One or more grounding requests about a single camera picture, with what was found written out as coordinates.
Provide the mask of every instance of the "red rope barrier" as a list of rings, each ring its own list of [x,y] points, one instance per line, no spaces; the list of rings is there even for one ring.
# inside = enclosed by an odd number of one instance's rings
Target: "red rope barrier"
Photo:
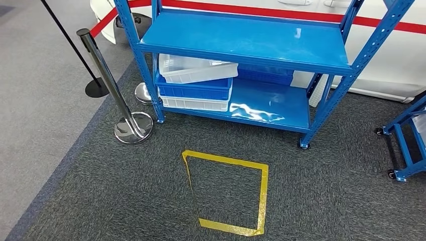
[[[133,0],[129,1],[129,7],[135,8],[135,7],[145,7],[150,6],[151,0]],[[117,16],[117,9],[113,8],[102,20],[99,21],[98,24],[96,24],[91,30],[90,33],[93,37],[96,37],[103,28],[105,28],[106,25],[108,25],[116,16]]]
[[[232,13],[232,14],[246,14],[246,15],[257,15],[265,17],[276,17],[276,18],[287,18],[287,19],[300,19],[300,20],[309,20],[309,21],[321,21],[321,22],[331,22],[331,23],[340,23],[343,18],[343,15],[340,14],[324,14],[324,13],[312,13],[312,12],[299,12],[299,11],[290,11],[290,10],[278,10],[278,9],[262,9],[255,7],[242,7],[242,6],[233,6],[233,5],[223,5],[223,4],[206,4],[206,3],[197,3],[197,2],[187,2],[180,0],[162,0],[164,6],[175,7],[175,8],[184,8],[184,9],[195,9],[195,10],[205,10],[205,11],[214,11],[214,12],[223,12],[223,13]],[[150,0],[134,0],[129,1],[129,6],[142,7],[150,6]],[[97,25],[94,26],[90,33],[93,37],[98,35],[101,30],[111,22],[117,15],[116,8],[113,8],[104,19],[102,19]],[[366,18],[366,17],[355,17],[354,24],[368,27],[377,27],[380,19]],[[412,24],[400,22],[395,30],[426,34],[426,25],[421,24]]]

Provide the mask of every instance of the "blue metal shelf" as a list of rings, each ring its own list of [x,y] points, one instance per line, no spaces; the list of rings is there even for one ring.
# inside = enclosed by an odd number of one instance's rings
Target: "blue metal shelf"
[[[138,46],[292,70],[352,72],[338,24],[164,9]]]
[[[309,131],[305,89],[244,79],[234,79],[232,88],[226,112],[163,106],[161,109],[300,133]]]
[[[389,9],[396,0],[383,0],[385,2],[386,7]]]
[[[152,0],[152,25],[140,40],[127,0],[114,0],[136,62],[152,97],[157,122],[163,110],[224,119],[303,133],[300,147],[331,115],[414,0],[385,0],[388,11],[349,65],[344,44],[364,0],[352,0],[339,24],[278,18],[164,9]],[[153,74],[144,52],[153,53]],[[230,111],[164,108],[159,102],[157,53],[215,59],[241,64],[314,72],[307,89],[268,85],[266,81],[235,82]],[[309,122],[308,99],[323,74],[328,83],[315,118]],[[340,84],[328,95],[334,75]]]
[[[418,133],[417,128],[413,122],[413,117],[421,114],[426,114],[424,107],[426,106],[426,96],[416,101],[407,110],[401,113],[391,123],[383,127],[383,133],[390,135],[391,132],[395,132],[396,138],[401,148],[402,156],[404,157],[406,167],[403,169],[392,169],[389,170],[389,176],[396,178],[398,181],[405,182],[406,179],[416,173],[426,171],[426,146],[421,135]],[[414,138],[418,149],[421,153],[421,159],[414,162],[408,149],[407,142],[405,141],[404,133],[402,132],[401,126],[410,125],[411,130],[414,134]]]

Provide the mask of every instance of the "white plastic crate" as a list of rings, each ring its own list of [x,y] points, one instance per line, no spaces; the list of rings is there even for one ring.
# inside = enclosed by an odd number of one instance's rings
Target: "white plastic crate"
[[[211,111],[228,111],[231,94],[232,94],[232,85],[231,85],[231,88],[229,89],[228,100],[183,98],[183,97],[170,97],[170,96],[161,96],[161,95],[160,97],[163,100],[164,107],[211,110]]]
[[[160,74],[167,83],[187,84],[238,76],[238,64],[160,54]]]
[[[421,114],[412,118],[417,132],[420,134],[423,143],[426,145],[426,114]]]

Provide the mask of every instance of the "black stanchion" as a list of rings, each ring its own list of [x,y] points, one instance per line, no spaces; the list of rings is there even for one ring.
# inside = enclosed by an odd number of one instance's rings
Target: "black stanchion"
[[[99,97],[107,95],[109,92],[108,92],[107,87],[103,83],[102,78],[96,78],[96,76],[93,74],[92,70],[89,68],[89,66],[87,65],[86,61],[83,59],[83,56],[78,51],[77,47],[71,41],[71,38],[69,37],[69,35],[65,31],[65,29],[63,28],[62,24],[59,22],[58,18],[53,13],[52,9],[50,9],[50,7],[47,4],[47,2],[45,0],[40,0],[40,1],[42,2],[42,4],[44,5],[44,7],[46,8],[46,10],[49,12],[50,16],[53,18],[53,20],[55,21],[56,25],[59,27],[59,29],[61,30],[62,34],[65,36],[65,38],[68,40],[68,43],[71,45],[72,49],[75,51],[75,53],[77,54],[78,58],[81,60],[81,62],[86,67],[87,71],[89,72],[89,74],[91,75],[91,77],[93,79],[86,86],[85,92],[86,92],[87,96],[92,97],[92,98],[99,98]]]
[[[80,36],[87,51],[93,57],[93,61],[102,75],[106,87],[123,115],[114,129],[116,138],[125,144],[136,144],[148,138],[151,135],[154,124],[152,118],[143,112],[130,112],[89,29],[80,29],[77,31],[77,35]]]

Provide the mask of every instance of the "plastic crate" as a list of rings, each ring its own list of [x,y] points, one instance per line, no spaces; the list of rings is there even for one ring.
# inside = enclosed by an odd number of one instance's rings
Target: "plastic crate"
[[[160,54],[160,74],[167,83],[195,83],[236,77],[238,64],[218,60],[198,59]]]
[[[238,78],[280,85],[290,85],[293,81],[293,72],[293,70],[267,66],[247,64],[238,66]]]
[[[228,111],[229,100],[231,99],[231,93],[232,93],[232,86],[229,89],[227,100],[182,98],[182,97],[170,97],[170,96],[162,96],[162,95],[160,95],[160,98],[163,101],[163,106],[169,107],[169,108]]]
[[[166,83],[166,80],[160,76],[156,84],[161,96],[227,100],[232,86],[232,78],[190,84],[172,84]]]
[[[412,120],[417,132],[423,140],[423,143],[426,145],[426,114],[415,116]]]

